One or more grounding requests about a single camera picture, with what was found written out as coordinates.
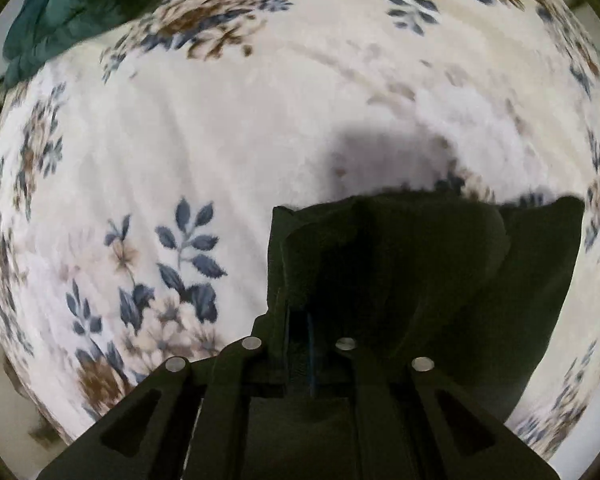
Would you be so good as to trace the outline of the black small garment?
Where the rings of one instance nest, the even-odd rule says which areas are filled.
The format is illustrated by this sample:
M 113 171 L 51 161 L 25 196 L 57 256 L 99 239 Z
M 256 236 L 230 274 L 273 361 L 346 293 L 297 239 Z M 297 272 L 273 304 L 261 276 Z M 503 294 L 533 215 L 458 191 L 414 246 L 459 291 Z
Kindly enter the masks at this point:
M 572 279 L 584 205 L 490 205 L 449 192 L 274 208 L 266 342 L 276 390 L 341 338 L 384 362 L 426 356 L 498 420 L 543 359 Z

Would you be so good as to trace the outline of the white floral fleece blanket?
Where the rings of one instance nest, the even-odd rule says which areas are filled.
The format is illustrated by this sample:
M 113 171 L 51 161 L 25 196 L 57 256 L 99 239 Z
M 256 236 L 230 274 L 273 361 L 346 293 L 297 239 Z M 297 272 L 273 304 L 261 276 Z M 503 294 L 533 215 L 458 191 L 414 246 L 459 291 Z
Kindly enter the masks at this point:
M 407 186 L 584 200 L 507 425 L 550 458 L 600 382 L 600 54 L 562 0 L 163 0 L 4 100 L 0 341 L 64 439 L 247 333 L 275 206 Z

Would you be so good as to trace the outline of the dark teal pillow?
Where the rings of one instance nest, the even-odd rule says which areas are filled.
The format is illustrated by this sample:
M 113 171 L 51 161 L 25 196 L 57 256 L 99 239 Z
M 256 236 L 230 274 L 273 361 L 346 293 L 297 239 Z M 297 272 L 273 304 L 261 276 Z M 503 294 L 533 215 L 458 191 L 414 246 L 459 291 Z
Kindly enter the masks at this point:
M 151 0 L 24 0 L 3 46 L 4 87 L 30 79 L 75 44 L 132 20 Z

